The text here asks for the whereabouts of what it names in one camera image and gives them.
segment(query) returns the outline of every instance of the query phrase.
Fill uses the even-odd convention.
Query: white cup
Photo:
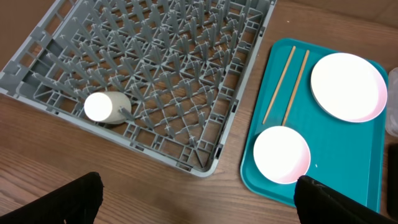
[[[123,123],[126,118],[119,112],[121,107],[131,111],[130,99],[118,91],[93,93],[85,101],[87,117],[96,122]]]

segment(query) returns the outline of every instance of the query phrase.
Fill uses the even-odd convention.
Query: wooden chopstick
[[[295,50],[296,50],[296,46],[293,46],[293,47],[292,47],[292,50],[290,51],[290,55],[289,55],[289,57],[288,57],[288,59],[287,59],[287,61],[286,61],[284,71],[282,72],[282,75],[281,75],[280,78],[279,78],[278,85],[276,86],[275,92],[274,92],[274,94],[273,94],[273,96],[272,96],[272,98],[271,98],[271,101],[269,102],[266,115],[264,116],[264,119],[262,120],[262,124],[265,124],[265,123],[266,123],[266,119],[267,119],[267,117],[268,117],[268,115],[269,115],[269,112],[271,111],[272,105],[274,104],[274,101],[275,101],[276,95],[278,94],[280,85],[282,84],[282,81],[283,81],[283,79],[285,78],[285,74],[286,74],[287,68],[288,68],[289,65],[290,65],[290,61],[292,60],[292,57],[293,57],[293,54],[294,54],[294,51],[295,51]]]
[[[294,98],[296,96],[297,89],[299,88],[301,76],[303,75],[305,64],[307,63],[307,59],[308,59],[308,55],[309,54],[310,54],[310,50],[307,50],[306,53],[305,53],[305,56],[304,56],[303,64],[301,64],[300,73],[298,74],[296,83],[294,84],[294,89],[293,89],[292,96],[290,97],[289,104],[287,105],[287,109],[286,109],[286,112],[285,112],[284,120],[282,122],[282,126],[285,126],[285,123],[287,121],[287,117],[289,116],[290,109],[292,108],[293,101],[294,101]]]

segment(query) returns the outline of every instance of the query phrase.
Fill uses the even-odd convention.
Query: brown tabletop
[[[0,67],[53,0],[2,2]],[[61,119],[0,95],[0,215],[90,172],[102,176],[97,223],[298,223],[296,210],[243,185],[239,166],[272,44],[284,37],[398,66],[398,29],[280,0],[214,175],[206,179],[131,152]],[[387,135],[386,145],[398,142]],[[381,213],[386,214],[386,162]]]

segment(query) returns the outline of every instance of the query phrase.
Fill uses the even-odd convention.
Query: blue tray
[[[293,45],[296,51],[263,125],[262,119]],[[386,111],[365,123],[348,123],[326,113],[312,95],[310,76],[322,57],[337,51],[299,40],[282,39],[272,47],[244,150],[243,182],[256,194],[294,207],[295,183],[280,185],[265,178],[254,163],[253,145],[263,130],[281,125],[306,50],[310,50],[310,55],[286,126],[298,131],[310,146],[307,175],[379,212]],[[386,71],[378,63],[369,62],[387,83]]]

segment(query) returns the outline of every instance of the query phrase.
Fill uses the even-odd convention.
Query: oval white plate
[[[378,70],[352,54],[323,57],[311,75],[318,104],[332,116],[354,123],[377,117],[387,103],[387,86]]]
[[[264,177],[278,184],[292,184],[310,167],[310,148],[295,130],[274,126],[254,143],[254,162]]]

